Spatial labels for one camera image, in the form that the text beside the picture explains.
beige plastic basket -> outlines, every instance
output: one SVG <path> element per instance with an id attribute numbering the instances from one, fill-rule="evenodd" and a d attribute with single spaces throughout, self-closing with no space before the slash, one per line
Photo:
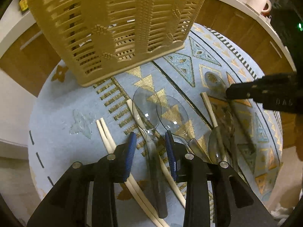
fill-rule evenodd
<path id="1" fill-rule="evenodd" d="M 204 0 L 28 0 L 56 52 L 87 87 L 182 49 Z"/>

chopstick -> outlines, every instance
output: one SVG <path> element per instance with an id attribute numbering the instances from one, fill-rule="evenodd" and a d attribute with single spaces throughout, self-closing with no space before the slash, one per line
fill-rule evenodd
<path id="1" fill-rule="evenodd" d="M 97 120 L 96 123 L 101 138 L 104 142 L 107 152 L 113 153 L 116 148 L 116 144 L 107 128 L 107 125 L 105 124 L 104 119 L 101 118 L 100 120 L 102 125 L 100 124 L 99 120 Z M 139 187 L 138 183 L 136 182 L 132 174 L 129 175 L 129 178 L 126 180 L 125 185 L 133 195 L 134 199 L 140 205 L 142 210 L 145 212 L 145 214 L 157 227 L 169 227 L 169 225 L 163 219 L 158 217 L 156 210 L 154 209 L 152 204 L 148 201 L 148 199 L 144 195 L 143 191 Z"/>
<path id="2" fill-rule="evenodd" d="M 132 100 L 131 99 L 128 99 L 126 101 L 127 105 L 128 105 L 128 108 L 129 110 L 131 111 L 131 114 L 134 116 L 133 114 L 133 110 L 132 110 Z M 137 120 L 138 122 L 138 128 L 144 138 L 145 141 L 147 141 L 147 137 L 146 137 L 146 134 L 145 132 L 140 128 L 141 127 L 145 127 L 142 120 L 139 118 Z M 169 183 L 169 185 L 171 186 L 172 190 L 174 191 L 175 195 L 177 196 L 178 200 L 181 202 L 181 204 L 183 205 L 183 207 L 185 208 L 185 204 L 186 204 L 186 200 L 185 198 L 183 197 L 182 193 L 180 192 L 178 186 L 176 185 L 175 181 L 173 180 L 172 176 L 170 175 L 168 169 L 166 168 L 166 165 L 164 164 L 163 160 L 161 159 L 160 157 L 160 164 L 161 164 L 161 169 L 162 169 L 162 172 L 167 180 L 167 182 Z"/>
<path id="3" fill-rule="evenodd" d="M 208 95 L 206 92 L 203 92 L 202 94 L 202 98 L 204 100 L 204 103 L 205 103 L 205 106 L 206 106 L 206 109 L 207 111 L 209 112 L 209 115 L 210 115 L 210 119 L 212 120 L 212 124 L 215 127 L 218 126 L 218 123 L 217 123 L 217 120 L 216 120 L 216 116 L 214 114 L 214 111 L 212 109 L 212 105 L 210 103 L 210 100 L 208 98 Z M 224 149 L 224 145 L 223 145 L 223 141 L 222 141 L 222 136 L 221 136 L 221 133 L 220 133 L 220 130 L 218 129 L 217 130 L 217 139 L 218 139 L 218 144 L 219 144 L 219 149 L 221 150 L 221 154 L 224 155 L 224 158 L 223 160 L 227 161 L 226 159 L 226 154 L 225 154 L 225 149 Z"/>

black stripe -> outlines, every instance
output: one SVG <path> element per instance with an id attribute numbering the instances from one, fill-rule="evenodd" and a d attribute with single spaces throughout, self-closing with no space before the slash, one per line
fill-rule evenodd
<path id="1" fill-rule="evenodd" d="M 34 143 L 33 137 L 31 136 L 31 131 L 29 131 L 29 136 L 31 138 L 31 144 L 34 145 L 35 143 Z"/>
<path id="2" fill-rule="evenodd" d="M 166 74 L 165 71 L 162 70 L 161 67 L 158 66 L 158 64 L 154 61 L 152 61 L 154 66 L 158 68 L 158 70 L 166 77 L 166 79 L 170 82 L 170 84 L 185 98 L 185 100 L 191 105 L 191 107 L 195 110 L 195 112 L 201 117 L 201 119 L 204 121 L 204 123 L 212 129 L 212 125 L 207 121 L 207 119 L 204 117 L 204 115 L 200 112 L 200 110 L 195 106 L 195 104 L 187 97 L 187 95 L 180 89 L 178 85 Z"/>
<path id="3" fill-rule="evenodd" d="M 38 155 L 38 152 L 36 153 L 36 155 L 37 155 L 37 158 L 38 158 L 38 160 L 39 160 L 39 162 L 40 162 L 42 168 L 44 168 L 44 165 L 42 164 L 42 161 L 41 161 L 41 159 L 40 159 L 40 156 Z"/>
<path id="4" fill-rule="evenodd" d="M 53 181 L 51 180 L 51 178 L 50 178 L 49 176 L 47 176 L 47 178 L 48 178 L 49 182 L 51 183 L 51 185 L 54 186 L 54 183 L 53 183 Z"/>

spoon handle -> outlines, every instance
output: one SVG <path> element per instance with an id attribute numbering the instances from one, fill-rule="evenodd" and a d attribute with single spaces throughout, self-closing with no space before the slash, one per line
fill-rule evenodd
<path id="1" fill-rule="evenodd" d="M 154 141 L 147 141 L 146 148 L 150 180 L 156 201 L 156 210 L 159 218 L 166 218 L 168 211 L 166 204 L 164 179 L 160 165 L 160 157 Z"/>
<path id="2" fill-rule="evenodd" d="M 209 112 L 209 115 L 210 115 L 210 118 L 211 118 L 212 123 L 214 125 L 214 128 L 216 128 L 218 126 L 218 123 L 217 123 L 214 111 L 212 109 L 212 105 L 210 104 L 210 101 L 209 101 L 209 98 L 208 98 L 206 92 L 202 93 L 202 98 L 203 98 L 204 103 L 206 105 L 206 108 L 207 108 L 207 110 Z M 226 160 L 226 157 L 225 157 L 225 148 L 224 148 L 224 145 L 223 145 L 220 129 L 216 129 L 216 135 L 217 135 L 217 140 L 218 140 L 218 144 L 219 144 L 219 153 L 220 153 L 220 156 L 224 160 Z"/>
<path id="3" fill-rule="evenodd" d="M 238 158 L 237 158 L 237 147 L 234 141 L 234 134 L 230 137 L 230 149 L 231 149 L 231 159 L 232 165 L 234 170 L 238 173 L 239 165 L 238 165 Z"/>
<path id="4" fill-rule="evenodd" d="M 206 92 L 203 92 L 202 93 L 202 98 L 204 100 L 204 103 L 205 103 L 205 106 L 207 108 L 207 111 L 209 112 L 209 115 L 210 115 L 210 119 L 212 120 L 212 124 L 215 127 L 218 126 L 218 123 L 217 123 L 217 120 L 216 120 L 216 117 L 215 117 L 215 114 L 214 114 L 214 111 L 212 109 L 212 105 L 210 104 L 210 101 L 209 101 L 209 98 L 207 96 L 207 93 Z"/>
<path id="5" fill-rule="evenodd" d="M 195 138 L 191 139 L 188 142 L 188 146 L 193 151 L 193 153 L 200 159 L 202 159 L 204 162 L 212 163 Z"/>

white chopstick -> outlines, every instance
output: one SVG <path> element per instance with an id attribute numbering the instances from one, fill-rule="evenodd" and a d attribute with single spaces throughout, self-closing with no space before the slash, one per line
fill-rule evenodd
<path id="1" fill-rule="evenodd" d="M 127 105 L 128 105 L 128 108 L 129 110 L 131 111 L 131 114 L 134 116 L 133 114 L 133 110 L 132 110 L 132 100 L 131 99 L 128 99 L 126 101 Z M 136 121 L 138 123 L 140 123 L 139 125 L 142 126 L 142 127 L 145 127 L 142 120 L 139 118 L 139 119 L 136 119 Z M 145 139 L 145 141 L 147 141 L 147 137 L 146 137 L 146 134 L 145 132 L 139 127 L 139 130 L 143 136 L 143 138 Z M 164 164 L 163 160 L 160 158 L 160 163 L 161 163 L 161 169 L 162 169 L 162 172 L 167 180 L 167 182 L 169 183 L 169 185 L 171 186 L 172 190 L 174 191 L 175 195 L 177 196 L 177 198 L 179 199 L 179 201 L 181 202 L 181 204 L 183 205 L 183 207 L 185 208 L 185 204 L 186 204 L 186 200 L 185 198 L 183 197 L 182 193 L 180 192 L 178 186 L 176 185 L 174 179 L 172 178 L 172 176 L 170 175 L 169 173 L 169 170 L 166 168 L 166 165 Z"/>
<path id="2" fill-rule="evenodd" d="M 116 144 L 107 128 L 107 125 L 105 124 L 104 119 L 101 118 L 102 126 L 99 120 L 97 120 L 96 123 L 107 152 L 113 153 L 116 148 Z M 125 185 L 133 195 L 134 199 L 140 205 L 142 210 L 145 212 L 145 214 L 157 227 L 169 227 L 169 225 L 163 219 L 158 217 L 157 211 L 148 201 L 132 174 L 129 175 L 129 178 L 126 180 Z"/>

